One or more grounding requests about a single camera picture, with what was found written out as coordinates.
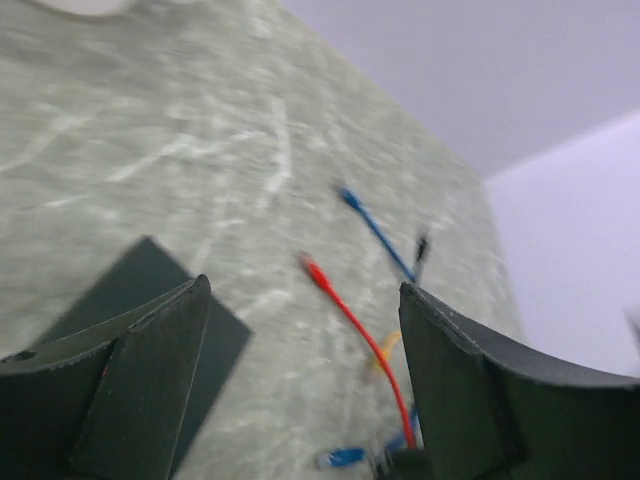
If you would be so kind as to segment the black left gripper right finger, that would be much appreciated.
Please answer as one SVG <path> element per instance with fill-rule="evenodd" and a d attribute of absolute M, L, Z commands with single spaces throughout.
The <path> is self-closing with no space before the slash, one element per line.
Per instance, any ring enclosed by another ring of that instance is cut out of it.
<path fill-rule="evenodd" d="M 639 382 L 544 354 L 406 283 L 425 479 L 635 479 Z"/>

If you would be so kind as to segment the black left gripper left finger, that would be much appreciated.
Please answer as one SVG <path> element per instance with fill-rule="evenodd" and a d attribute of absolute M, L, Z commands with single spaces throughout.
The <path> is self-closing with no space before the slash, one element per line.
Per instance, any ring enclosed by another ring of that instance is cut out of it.
<path fill-rule="evenodd" d="M 166 479 L 204 340 L 200 275 L 1 361 L 4 479 Z"/>

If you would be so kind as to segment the black network switch box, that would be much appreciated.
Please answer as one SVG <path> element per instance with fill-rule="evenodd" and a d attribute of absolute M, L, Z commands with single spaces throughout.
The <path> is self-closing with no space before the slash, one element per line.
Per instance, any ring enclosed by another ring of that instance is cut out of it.
<path fill-rule="evenodd" d="M 34 345 L 53 342 L 140 307 L 177 288 L 191 274 L 150 236 L 141 237 Z M 216 296 L 211 297 L 206 335 L 177 440 L 175 474 L 234 372 L 252 331 Z"/>

